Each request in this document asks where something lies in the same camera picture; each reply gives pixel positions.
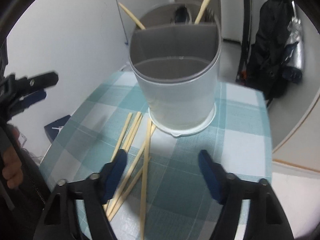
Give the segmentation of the person left hand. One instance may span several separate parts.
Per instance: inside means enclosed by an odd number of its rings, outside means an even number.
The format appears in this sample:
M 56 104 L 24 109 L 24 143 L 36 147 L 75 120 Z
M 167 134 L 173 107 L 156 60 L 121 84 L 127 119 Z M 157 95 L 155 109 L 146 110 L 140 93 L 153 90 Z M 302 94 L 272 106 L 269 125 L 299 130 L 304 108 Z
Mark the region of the person left hand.
M 21 160 L 12 145 L 4 151 L 3 161 L 3 177 L 7 181 L 8 188 L 14 189 L 21 185 L 23 181 L 23 171 Z

